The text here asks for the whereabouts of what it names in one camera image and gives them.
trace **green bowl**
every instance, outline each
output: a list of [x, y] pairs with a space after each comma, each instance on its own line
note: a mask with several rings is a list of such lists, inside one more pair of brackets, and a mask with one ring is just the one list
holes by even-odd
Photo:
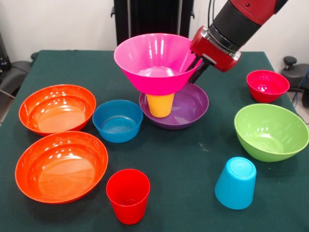
[[243, 148], [264, 162], [285, 160], [303, 150], [309, 130], [293, 112], [272, 104], [248, 105], [235, 116], [237, 137]]

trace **upside-down blue cup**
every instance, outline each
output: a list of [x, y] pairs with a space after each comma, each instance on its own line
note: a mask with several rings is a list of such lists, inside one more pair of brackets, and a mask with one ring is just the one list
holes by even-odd
[[231, 158], [215, 186], [218, 201], [230, 209], [245, 209], [253, 201], [256, 168], [246, 158]]

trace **dark green table surface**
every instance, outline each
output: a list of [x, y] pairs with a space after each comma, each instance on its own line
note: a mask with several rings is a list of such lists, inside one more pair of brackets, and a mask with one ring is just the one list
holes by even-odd
[[[309, 231], [308, 148], [281, 162], [252, 159], [241, 147], [234, 116], [255, 103], [246, 75], [272, 67], [264, 53], [243, 53], [227, 73], [210, 67], [196, 82], [208, 94], [207, 113], [193, 126], [164, 130], [144, 118], [139, 134], [124, 144], [103, 141], [109, 152], [106, 174], [84, 198], [70, 204], [47, 205], [24, 196], [14, 180], [23, 151], [41, 137], [22, 126], [18, 109], [34, 91], [55, 84], [81, 85], [100, 105], [113, 99], [138, 103], [139, 92], [113, 60], [111, 51], [41, 51], [0, 127], [0, 231], [206, 232]], [[287, 95], [273, 104], [294, 110]], [[90, 121], [83, 131], [99, 138]], [[245, 210], [222, 206], [215, 183], [227, 160], [250, 159], [257, 168], [254, 199]], [[118, 170], [136, 168], [150, 179], [151, 193], [143, 220], [133, 226], [117, 221], [105, 186]]]

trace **plastic cup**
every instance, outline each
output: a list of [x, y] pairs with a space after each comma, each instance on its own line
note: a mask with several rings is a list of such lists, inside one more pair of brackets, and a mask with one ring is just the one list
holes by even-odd
[[253, 201], [256, 168], [246, 158], [231, 158], [215, 186], [218, 201], [230, 209], [245, 209]]
[[172, 112], [174, 93], [157, 96], [146, 94], [149, 111], [154, 117], [167, 117]]
[[126, 225], [138, 223], [144, 217], [149, 192], [149, 179], [135, 169], [116, 172], [106, 185], [114, 213]]

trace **black knob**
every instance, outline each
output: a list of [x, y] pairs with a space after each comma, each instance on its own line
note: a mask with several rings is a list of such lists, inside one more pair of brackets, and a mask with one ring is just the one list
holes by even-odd
[[35, 60], [37, 58], [38, 54], [39, 54], [38, 52], [32, 53], [31, 59]]
[[286, 65], [292, 66], [297, 63], [297, 59], [295, 57], [285, 57], [283, 61]]

